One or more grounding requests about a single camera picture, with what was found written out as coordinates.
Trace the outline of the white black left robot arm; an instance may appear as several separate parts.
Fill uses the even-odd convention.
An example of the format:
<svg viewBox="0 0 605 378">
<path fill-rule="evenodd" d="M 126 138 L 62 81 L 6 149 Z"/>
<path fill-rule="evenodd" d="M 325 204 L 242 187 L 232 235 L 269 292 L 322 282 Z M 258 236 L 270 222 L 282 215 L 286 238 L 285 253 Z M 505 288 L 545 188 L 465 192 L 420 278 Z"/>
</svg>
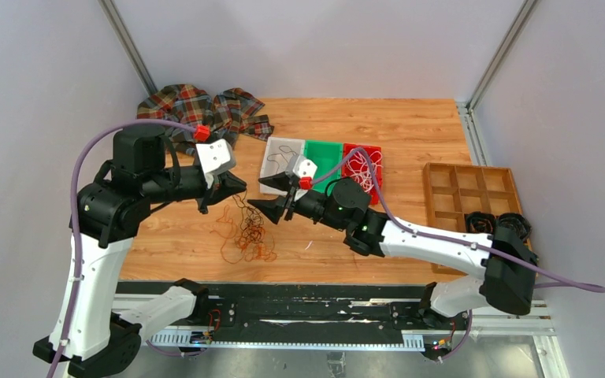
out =
<svg viewBox="0 0 605 378">
<path fill-rule="evenodd" d="M 232 173 L 236 164 L 230 143 L 214 138 L 208 127 L 191 126 L 195 160 L 171 167 L 176 152 L 167 136 L 182 124 L 134 120 L 105 130 L 113 139 L 113 156 L 94 180 L 79 187 L 79 173 L 90 148 L 77 158 L 70 189 L 71 266 L 54 330 L 33 346 L 54 376 L 60 363 L 73 377 L 108 377 L 123 372 L 142 343 L 181 320 L 216 328 L 207 289 L 181 279 L 164 293 L 123 313 L 113 311 L 119 275 L 139 226 L 168 204 L 194 200 L 200 213 L 246 190 Z"/>
</svg>

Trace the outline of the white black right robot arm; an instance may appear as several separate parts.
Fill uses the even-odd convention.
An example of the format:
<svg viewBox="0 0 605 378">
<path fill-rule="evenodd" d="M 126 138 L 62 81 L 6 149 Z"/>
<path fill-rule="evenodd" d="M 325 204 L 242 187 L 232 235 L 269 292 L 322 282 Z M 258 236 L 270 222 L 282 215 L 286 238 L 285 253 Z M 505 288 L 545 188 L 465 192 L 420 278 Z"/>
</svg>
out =
<svg viewBox="0 0 605 378">
<path fill-rule="evenodd" d="M 464 272 L 459 279 L 426 286 L 418 315 L 429 328 L 485 306 L 529 314 L 537 257 L 516 232 L 502 227 L 491 234 L 449 232 L 406 222 L 369 203 L 370 196 L 350 179 L 337 180 L 328 193 L 290 188 L 275 199 L 249 200 L 274 224 L 299 215 L 344 232 L 344 244 L 357 254 L 413 258 Z"/>
</svg>

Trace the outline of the white plastic bin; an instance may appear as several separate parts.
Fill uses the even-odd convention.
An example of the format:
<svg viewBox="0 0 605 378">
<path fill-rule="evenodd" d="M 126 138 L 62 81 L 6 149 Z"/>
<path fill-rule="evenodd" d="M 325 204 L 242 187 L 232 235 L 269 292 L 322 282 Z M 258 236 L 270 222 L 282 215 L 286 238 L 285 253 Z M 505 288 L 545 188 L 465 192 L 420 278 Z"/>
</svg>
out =
<svg viewBox="0 0 605 378">
<path fill-rule="evenodd" d="M 305 140 L 271 136 L 266 142 L 260 177 L 283 172 L 289 161 L 304 151 Z"/>
</svg>

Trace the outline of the green plastic bin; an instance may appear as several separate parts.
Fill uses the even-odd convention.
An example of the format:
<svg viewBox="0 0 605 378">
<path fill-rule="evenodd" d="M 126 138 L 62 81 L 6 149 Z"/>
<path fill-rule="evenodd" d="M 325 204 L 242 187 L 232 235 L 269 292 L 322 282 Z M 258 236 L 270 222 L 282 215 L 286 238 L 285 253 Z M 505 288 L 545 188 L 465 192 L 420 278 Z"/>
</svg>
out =
<svg viewBox="0 0 605 378">
<path fill-rule="evenodd" d="M 317 166 L 314 176 L 314 179 L 317 179 L 340 163 L 343 158 L 343 144 L 307 139 L 303 154 Z"/>
</svg>

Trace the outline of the plaid flannel shirt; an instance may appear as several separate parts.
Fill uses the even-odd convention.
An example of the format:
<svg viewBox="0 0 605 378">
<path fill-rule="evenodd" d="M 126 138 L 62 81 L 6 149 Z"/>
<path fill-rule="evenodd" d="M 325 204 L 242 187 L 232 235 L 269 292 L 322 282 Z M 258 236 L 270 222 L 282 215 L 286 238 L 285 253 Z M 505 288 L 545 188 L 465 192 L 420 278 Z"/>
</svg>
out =
<svg viewBox="0 0 605 378">
<path fill-rule="evenodd" d="M 269 117 L 260 113 L 264 106 L 264 102 L 239 87 L 211 96 L 192 84 L 172 84 L 143 100 L 136 117 L 203 125 L 208 127 L 211 138 L 226 139 L 235 146 L 240 135 L 266 141 L 274 133 Z"/>
</svg>

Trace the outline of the red plastic bin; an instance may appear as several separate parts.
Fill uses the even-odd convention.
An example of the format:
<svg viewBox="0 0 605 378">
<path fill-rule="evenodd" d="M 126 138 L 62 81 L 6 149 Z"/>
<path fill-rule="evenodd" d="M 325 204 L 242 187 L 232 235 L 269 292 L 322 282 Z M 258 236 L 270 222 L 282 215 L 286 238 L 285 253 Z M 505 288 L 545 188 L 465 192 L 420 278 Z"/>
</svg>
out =
<svg viewBox="0 0 605 378">
<path fill-rule="evenodd" d="M 368 155 L 366 158 L 363 154 L 353 154 L 343 165 L 340 170 L 342 177 L 351 178 L 357 183 L 365 193 L 371 196 L 370 204 L 376 205 L 379 202 L 375 183 L 382 185 L 382 168 L 383 154 L 378 146 L 366 146 L 345 143 L 343 145 L 343 156 L 346 157 L 354 149 L 360 147 Z"/>
</svg>

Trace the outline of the wooden compartment tray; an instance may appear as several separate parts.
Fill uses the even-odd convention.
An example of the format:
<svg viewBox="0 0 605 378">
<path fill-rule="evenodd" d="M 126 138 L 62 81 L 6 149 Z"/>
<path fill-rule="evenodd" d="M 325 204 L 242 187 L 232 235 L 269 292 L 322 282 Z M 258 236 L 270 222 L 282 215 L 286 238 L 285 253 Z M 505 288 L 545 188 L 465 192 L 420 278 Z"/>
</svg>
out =
<svg viewBox="0 0 605 378">
<path fill-rule="evenodd" d="M 429 227 L 491 233 L 505 226 L 530 245 L 532 226 L 523 215 L 510 169 L 428 163 L 422 179 Z"/>
</svg>

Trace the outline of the black mounting rail base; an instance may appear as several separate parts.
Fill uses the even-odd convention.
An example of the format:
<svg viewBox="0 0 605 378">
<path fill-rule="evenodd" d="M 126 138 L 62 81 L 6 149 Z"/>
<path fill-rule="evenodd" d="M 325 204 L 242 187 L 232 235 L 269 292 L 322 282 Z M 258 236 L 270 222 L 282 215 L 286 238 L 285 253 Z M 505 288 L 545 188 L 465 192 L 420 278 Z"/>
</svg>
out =
<svg viewBox="0 0 605 378">
<path fill-rule="evenodd" d="M 448 358 L 474 327 L 466 311 L 423 317 L 428 289 L 304 283 L 206 283 L 200 313 L 143 337 L 168 355 L 210 348 L 413 351 Z"/>
</svg>

